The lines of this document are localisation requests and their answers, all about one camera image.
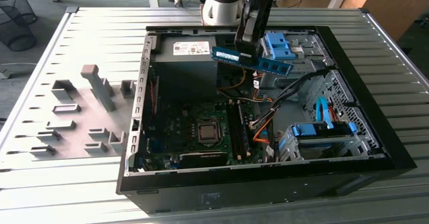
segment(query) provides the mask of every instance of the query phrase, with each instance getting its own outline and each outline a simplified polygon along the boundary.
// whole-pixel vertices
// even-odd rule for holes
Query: green circuit board
[[[225,152],[229,155],[226,165],[261,163],[262,148],[252,143],[250,156],[238,160],[234,157],[230,138],[229,115],[226,102],[204,102],[193,104],[166,104],[156,118],[158,136],[149,140],[149,151],[145,154],[146,167],[150,170],[178,168],[174,162],[180,155],[192,152]],[[246,122],[254,119],[252,103],[242,104]],[[198,123],[213,122],[218,127],[218,142],[202,144],[198,139]]]

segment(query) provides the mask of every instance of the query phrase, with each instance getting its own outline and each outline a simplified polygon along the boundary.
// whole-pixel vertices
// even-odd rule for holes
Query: white label
[[[303,47],[292,47],[293,52],[304,52]]]
[[[266,151],[272,157],[275,157],[275,150],[273,148],[268,145]]]
[[[177,42],[173,46],[173,54],[178,55],[209,55],[209,42]]]
[[[260,81],[256,81],[256,80],[254,80],[254,88],[256,88],[256,89],[260,89]]]
[[[238,56],[234,56],[232,54],[228,54],[228,53],[224,53],[224,52],[217,52],[217,56],[218,57],[224,57],[224,58],[228,58],[228,59],[232,59],[234,61],[238,61],[241,57]]]

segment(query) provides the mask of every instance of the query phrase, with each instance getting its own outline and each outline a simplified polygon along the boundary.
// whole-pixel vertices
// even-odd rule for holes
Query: wire mesh trash bin
[[[19,10],[21,18],[26,25],[34,23],[38,20],[34,9],[29,3],[29,0],[0,0],[0,7],[14,7]]]
[[[15,7],[0,6],[0,42],[15,52],[29,50],[37,44],[35,35]]]

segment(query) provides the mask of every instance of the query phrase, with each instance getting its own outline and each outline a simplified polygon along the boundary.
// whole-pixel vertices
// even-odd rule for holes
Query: expansion slot
[[[250,156],[250,145],[242,104],[240,102],[230,102],[228,104],[228,118],[234,159],[242,160]]]

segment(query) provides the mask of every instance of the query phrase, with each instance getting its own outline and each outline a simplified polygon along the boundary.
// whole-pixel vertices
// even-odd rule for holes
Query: metal table
[[[127,70],[106,71],[103,76],[110,82],[119,78],[137,79],[145,27],[200,25],[200,21],[200,9],[81,8],[66,13],[0,133],[2,153],[11,147],[13,133],[26,130],[19,120],[30,114],[30,102],[41,94],[35,88],[49,84],[53,63],[62,64],[57,70],[65,76],[74,70],[74,64],[87,61],[89,64],[97,62],[105,69],[122,66]],[[331,26],[416,160],[418,169],[341,198],[149,217],[125,196],[115,194],[119,157],[33,161],[26,153],[18,153],[2,155],[0,219],[14,219],[15,223],[169,220],[201,223],[208,222],[208,218],[213,223],[400,223],[411,219],[412,223],[428,223],[428,80],[371,14],[359,10],[273,9],[270,24]]]

